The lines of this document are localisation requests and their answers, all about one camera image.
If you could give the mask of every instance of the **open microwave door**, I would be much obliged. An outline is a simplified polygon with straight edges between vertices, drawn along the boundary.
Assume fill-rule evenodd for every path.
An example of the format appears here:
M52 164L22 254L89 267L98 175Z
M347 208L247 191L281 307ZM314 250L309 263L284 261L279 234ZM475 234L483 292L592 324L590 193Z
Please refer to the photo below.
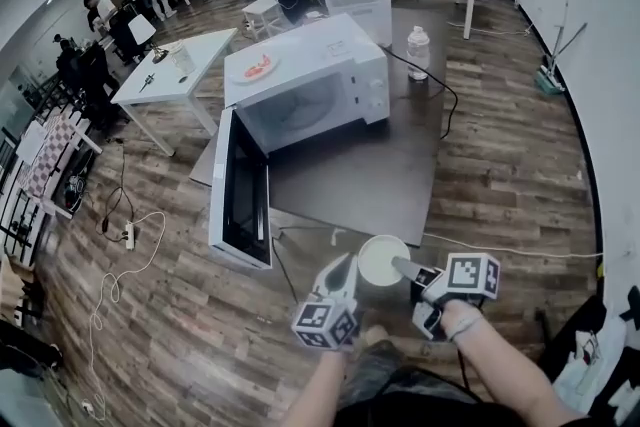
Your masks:
M230 107L222 111L213 165L209 245L253 268L271 268L267 155Z

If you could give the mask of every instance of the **stool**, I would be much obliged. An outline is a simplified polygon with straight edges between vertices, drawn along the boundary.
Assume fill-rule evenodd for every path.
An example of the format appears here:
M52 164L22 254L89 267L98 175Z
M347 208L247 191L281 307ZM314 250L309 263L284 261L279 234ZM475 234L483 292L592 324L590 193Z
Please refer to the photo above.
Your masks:
M256 0L242 12L256 41L260 39L260 34L263 32L271 38L289 29L289 22L284 17L278 0Z

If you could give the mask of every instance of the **white microwave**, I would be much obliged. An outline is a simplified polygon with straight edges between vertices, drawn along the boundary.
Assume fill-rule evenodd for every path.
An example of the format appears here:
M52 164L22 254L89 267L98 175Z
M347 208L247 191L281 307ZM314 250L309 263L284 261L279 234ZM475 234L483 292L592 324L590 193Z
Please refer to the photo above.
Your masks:
M269 153L356 120L388 118L387 58L341 14L227 56L224 95L209 245L236 263L268 269Z

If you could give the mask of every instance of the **plastic bottle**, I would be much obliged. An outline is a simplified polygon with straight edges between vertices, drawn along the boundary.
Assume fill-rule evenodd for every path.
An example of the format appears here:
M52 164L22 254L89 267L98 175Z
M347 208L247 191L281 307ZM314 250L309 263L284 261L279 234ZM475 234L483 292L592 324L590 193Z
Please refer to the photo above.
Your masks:
M409 34L407 59L412 63L429 69L431 63L431 53L429 51L429 36L422 27L416 25L413 32ZM416 82L426 82L428 75L413 66L409 66L409 79Z

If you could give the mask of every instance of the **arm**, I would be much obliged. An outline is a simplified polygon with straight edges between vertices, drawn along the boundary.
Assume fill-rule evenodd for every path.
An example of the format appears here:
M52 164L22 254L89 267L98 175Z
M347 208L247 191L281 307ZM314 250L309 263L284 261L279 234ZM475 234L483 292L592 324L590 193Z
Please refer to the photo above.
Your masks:
M325 352L311 380L289 409L282 427L331 427L336 416L347 357Z
M476 311L462 301L449 301L442 315L447 336L455 332L460 319ZM458 334L454 343L496 402L513 409L528 426L557 427L584 417L565 406L544 373L484 318Z

